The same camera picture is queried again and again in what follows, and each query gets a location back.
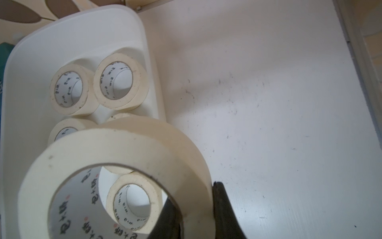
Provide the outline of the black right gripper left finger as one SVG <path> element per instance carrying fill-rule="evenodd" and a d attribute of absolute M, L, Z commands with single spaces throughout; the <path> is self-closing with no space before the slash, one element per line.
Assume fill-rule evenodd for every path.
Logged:
<path fill-rule="evenodd" d="M 167 198 L 161 214 L 148 239 L 180 239 L 180 212 Z"/>

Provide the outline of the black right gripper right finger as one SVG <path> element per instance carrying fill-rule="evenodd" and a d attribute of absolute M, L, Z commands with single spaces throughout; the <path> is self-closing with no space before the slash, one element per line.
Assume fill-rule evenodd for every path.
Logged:
<path fill-rule="evenodd" d="M 222 182 L 212 187 L 216 239 L 246 239 Z"/>

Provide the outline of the cream tape roll two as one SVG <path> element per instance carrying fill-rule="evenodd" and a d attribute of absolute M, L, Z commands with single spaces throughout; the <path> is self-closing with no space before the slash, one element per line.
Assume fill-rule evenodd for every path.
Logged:
<path fill-rule="evenodd" d="M 146 239 L 106 212 L 111 185 L 138 172 L 180 211 L 183 239 L 216 235 L 210 172 L 195 144 L 161 120 L 129 116 L 65 136 L 34 161 L 18 195 L 22 239 Z"/>

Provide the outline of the cream tape roll five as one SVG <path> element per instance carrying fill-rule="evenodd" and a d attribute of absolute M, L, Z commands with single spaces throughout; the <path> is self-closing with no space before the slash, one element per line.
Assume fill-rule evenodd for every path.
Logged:
<path fill-rule="evenodd" d="M 96 127 L 98 127 L 98 125 L 95 122 L 88 119 L 64 119 L 52 129 L 48 138 L 47 145 L 51 145 L 52 143 L 71 133 Z"/>

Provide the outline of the cream tape roll nine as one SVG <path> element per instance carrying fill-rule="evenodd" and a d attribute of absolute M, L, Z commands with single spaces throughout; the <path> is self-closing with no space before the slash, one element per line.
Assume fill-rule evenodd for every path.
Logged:
<path fill-rule="evenodd" d="M 148 74 L 138 61 L 114 53 L 99 64 L 93 88 L 98 102 L 104 107 L 130 111 L 139 107 L 148 94 Z"/>

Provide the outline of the cream tape roll six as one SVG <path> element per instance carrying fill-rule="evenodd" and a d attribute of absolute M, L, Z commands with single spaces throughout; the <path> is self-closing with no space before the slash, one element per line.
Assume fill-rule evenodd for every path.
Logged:
<path fill-rule="evenodd" d="M 61 67 L 53 76 L 49 95 L 55 111 L 66 116 L 88 116 L 99 106 L 93 89 L 94 72 L 78 64 Z"/>

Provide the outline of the cream tape roll ten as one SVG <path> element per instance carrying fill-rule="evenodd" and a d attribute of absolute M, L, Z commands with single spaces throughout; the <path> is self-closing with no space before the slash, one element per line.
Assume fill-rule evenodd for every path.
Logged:
<path fill-rule="evenodd" d="M 162 190 L 138 172 L 119 176 L 111 185 L 105 209 L 125 229 L 149 235 L 163 208 Z"/>

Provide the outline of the white plastic storage box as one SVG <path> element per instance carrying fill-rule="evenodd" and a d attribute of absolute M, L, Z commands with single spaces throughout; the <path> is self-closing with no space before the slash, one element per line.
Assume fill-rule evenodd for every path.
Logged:
<path fill-rule="evenodd" d="M 133 113 L 165 120 L 157 65 L 145 28 L 139 15 L 126 6 L 98 7 L 62 18 L 25 37 L 11 52 L 5 68 L 1 119 L 3 238 L 19 238 L 21 183 L 47 148 L 51 130 L 63 119 L 49 99 L 54 74 L 71 63 L 95 71 L 115 52 L 129 55 L 148 73 L 148 95 Z"/>

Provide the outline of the green tool case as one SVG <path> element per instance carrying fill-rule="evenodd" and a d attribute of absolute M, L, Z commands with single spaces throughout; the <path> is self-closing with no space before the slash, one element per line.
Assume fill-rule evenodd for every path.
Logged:
<path fill-rule="evenodd" d="M 7 60 L 14 49 L 14 45 L 3 42 L 0 44 L 0 78 L 1 78 L 1 93 L 3 91 L 4 72 Z"/>

